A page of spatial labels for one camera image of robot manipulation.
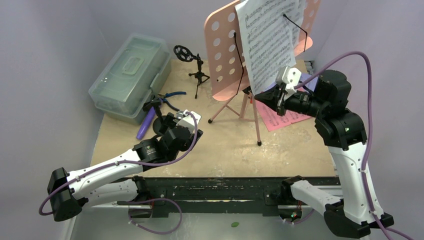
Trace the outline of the purple toy microphone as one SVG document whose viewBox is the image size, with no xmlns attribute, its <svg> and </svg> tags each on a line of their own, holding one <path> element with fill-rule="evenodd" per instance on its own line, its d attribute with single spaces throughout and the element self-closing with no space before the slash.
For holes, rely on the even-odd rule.
<svg viewBox="0 0 424 240">
<path fill-rule="evenodd" d="M 149 127 L 152 124 L 152 121 L 156 115 L 155 109 L 153 107 L 150 108 L 150 110 L 147 112 L 147 115 L 145 116 L 144 120 L 141 123 L 141 126 L 136 134 L 136 139 L 141 140 L 147 133 Z"/>
</svg>

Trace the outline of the pink sheet music page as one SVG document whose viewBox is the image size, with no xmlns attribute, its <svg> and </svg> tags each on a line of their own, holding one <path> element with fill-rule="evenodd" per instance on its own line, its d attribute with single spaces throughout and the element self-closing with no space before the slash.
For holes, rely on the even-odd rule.
<svg viewBox="0 0 424 240">
<path fill-rule="evenodd" d="M 255 101 L 255 103 L 256 103 L 256 109 L 269 132 L 278 130 L 283 127 L 289 126 L 291 124 L 298 123 L 298 122 L 311 118 L 310 116 L 300 114 L 290 110 L 287 110 L 284 116 L 279 116 L 277 115 L 275 111 L 270 109 L 265 104 L 257 100 Z"/>
</svg>

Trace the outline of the pink music stand tripod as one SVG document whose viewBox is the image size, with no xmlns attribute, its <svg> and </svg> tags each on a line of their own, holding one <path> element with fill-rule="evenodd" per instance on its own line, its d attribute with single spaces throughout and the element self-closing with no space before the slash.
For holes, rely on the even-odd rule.
<svg viewBox="0 0 424 240">
<path fill-rule="evenodd" d="M 230 102 L 239 93 L 244 92 L 240 111 L 240 120 L 245 119 L 247 104 L 255 104 L 246 62 L 240 38 L 239 21 L 235 6 L 242 0 L 233 1 L 212 12 L 204 23 L 204 34 L 212 96 L 223 102 L 223 108 L 229 108 Z M 309 29 L 313 25 L 320 2 L 305 0 L 303 22 L 300 26 L 300 44 L 294 49 L 295 57 L 313 45 Z"/>
</svg>

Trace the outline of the white sheet music page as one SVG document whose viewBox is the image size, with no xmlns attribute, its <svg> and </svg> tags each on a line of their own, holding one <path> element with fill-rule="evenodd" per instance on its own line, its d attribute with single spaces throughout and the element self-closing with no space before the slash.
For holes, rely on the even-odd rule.
<svg viewBox="0 0 424 240">
<path fill-rule="evenodd" d="M 235 6 L 253 94 L 272 86 L 281 67 L 295 65 L 305 6 L 304 0 L 242 0 Z"/>
</svg>

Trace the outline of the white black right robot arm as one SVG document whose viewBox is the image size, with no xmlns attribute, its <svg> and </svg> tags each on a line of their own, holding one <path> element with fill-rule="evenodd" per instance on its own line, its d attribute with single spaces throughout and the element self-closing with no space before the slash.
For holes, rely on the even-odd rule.
<svg viewBox="0 0 424 240">
<path fill-rule="evenodd" d="M 351 84 L 336 70 L 325 70 L 312 92 L 298 91 L 301 72 L 284 67 L 275 85 L 255 99 L 283 116 L 287 111 L 314 118 L 315 129 L 334 161 L 342 197 L 328 194 L 301 176 L 282 181 L 278 200 L 288 204 L 303 202 L 320 213 L 329 230 L 338 237 L 361 239 L 371 229 L 394 224 L 383 211 L 374 191 L 365 160 L 367 135 L 362 118 L 347 108 Z"/>
</svg>

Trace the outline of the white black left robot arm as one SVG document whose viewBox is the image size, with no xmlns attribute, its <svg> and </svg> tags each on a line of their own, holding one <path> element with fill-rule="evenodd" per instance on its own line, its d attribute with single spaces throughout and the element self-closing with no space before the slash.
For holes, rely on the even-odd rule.
<svg viewBox="0 0 424 240">
<path fill-rule="evenodd" d="M 48 196 L 38 213 L 62 222 L 77 216 L 85 207 L 131 200 L 138 205 L 146 203 L 148 189 L 125 177 L 174 164 L 191 152 L 203 134 L 199 129 L 202 117 L 189 110 L 182 115 L 177 118 L 169 113 L 165 121 L 170 127 L 162 136 L 142 140 L 112 159 L 80 170 L 55 169 L 47 185 Z"/>
</svg>

